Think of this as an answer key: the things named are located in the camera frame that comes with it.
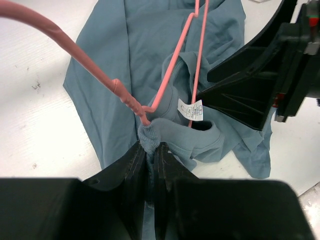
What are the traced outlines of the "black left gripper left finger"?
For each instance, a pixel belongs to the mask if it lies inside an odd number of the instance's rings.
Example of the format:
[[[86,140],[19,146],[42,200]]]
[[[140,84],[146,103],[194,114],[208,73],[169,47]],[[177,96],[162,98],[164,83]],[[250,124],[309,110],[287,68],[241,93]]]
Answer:
[[[117,235],[127,233],[129,239],[140,240],[146,180],[146,152],[137,141],[121,158],[83,183],[107,194],[110,209],[124,227]]]

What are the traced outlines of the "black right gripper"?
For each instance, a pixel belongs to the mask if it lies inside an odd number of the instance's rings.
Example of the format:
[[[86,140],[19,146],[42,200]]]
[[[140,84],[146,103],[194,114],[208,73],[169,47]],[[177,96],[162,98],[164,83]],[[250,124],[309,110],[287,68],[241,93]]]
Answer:
[[[261,131],[272,106],[273,76],[240,73],[258,60],[278,30],[284,43],[274,98],[275,121],[297,115],[305,98],[320,99],[320,2],[308,0],[291,23],[296,0],[282,0],[266,26],[247,44],[207,73],[217,83],[197,94],[203,105]]]

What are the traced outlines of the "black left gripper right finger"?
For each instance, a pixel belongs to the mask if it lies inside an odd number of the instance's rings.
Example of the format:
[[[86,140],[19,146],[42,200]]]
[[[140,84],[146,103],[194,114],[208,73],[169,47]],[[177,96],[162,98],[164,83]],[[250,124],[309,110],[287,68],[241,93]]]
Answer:
[[[165,142],[160,143],[155,150],[153,170],[155,237],[157,240],[164,240],[174,205],[174,182],[198,178],[174,157]]]

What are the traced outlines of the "blue t shirt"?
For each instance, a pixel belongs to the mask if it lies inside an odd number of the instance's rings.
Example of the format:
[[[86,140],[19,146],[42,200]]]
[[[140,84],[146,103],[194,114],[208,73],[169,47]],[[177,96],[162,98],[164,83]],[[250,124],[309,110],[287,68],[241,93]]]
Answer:
[[[112,79],[119,79],[143,106],[158,92],[193,0],[100,0],[84,25],[77,44]],[[271,171],[271,125],[262,131],[208,107],[203,121],[189,127],[178,102],[190,103],[196,73],[202,17],[192,20],[162,100],[151,122],[143,126],[120,99],[76,60],[68,66],[63,86],[72,99],[100,166],[106,168],[140,141],[153,166],[156,147],[165,142],[188,170],[197,161],[220,161],[234,152],[248,174],[257,179]]]

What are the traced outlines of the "thin pink wire hanger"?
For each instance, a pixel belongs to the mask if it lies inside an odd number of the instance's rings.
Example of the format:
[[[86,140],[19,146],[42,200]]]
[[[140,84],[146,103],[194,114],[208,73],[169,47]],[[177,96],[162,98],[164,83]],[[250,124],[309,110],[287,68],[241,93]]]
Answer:
[[[0,2],[0,16],[2,18],[15,20],[29,25],[51,38],[62,49],[69,53],[70,56],[72,56],[79,64],[81,64],[92,76],[94,76],[99,82],[101,82],[114,95],[119,97],[121,102],[124,103],[128,108],[130,108],[134,112],[134,114],[140,118],[140,121],[144,126],[148,126],[151,123],[147,119],[147,113],[154,113],[161,103],[175,64],[178,60],[179,53],[182,49],[183,43],[191,26],[191,22],[194,18],[197,18],[199,16],[199,11],[200,2],[196,0],[194,2],[194,12],[189,14],[185,22],[185,25],[152,105],[142,106],[128,92],[128,90],[119,79],[110,79],[100,69],[100,67],[98,67],[98,65],[96,65],[93,60],[53,21],[21,4],[14,3],[8,0],[2,0]]]

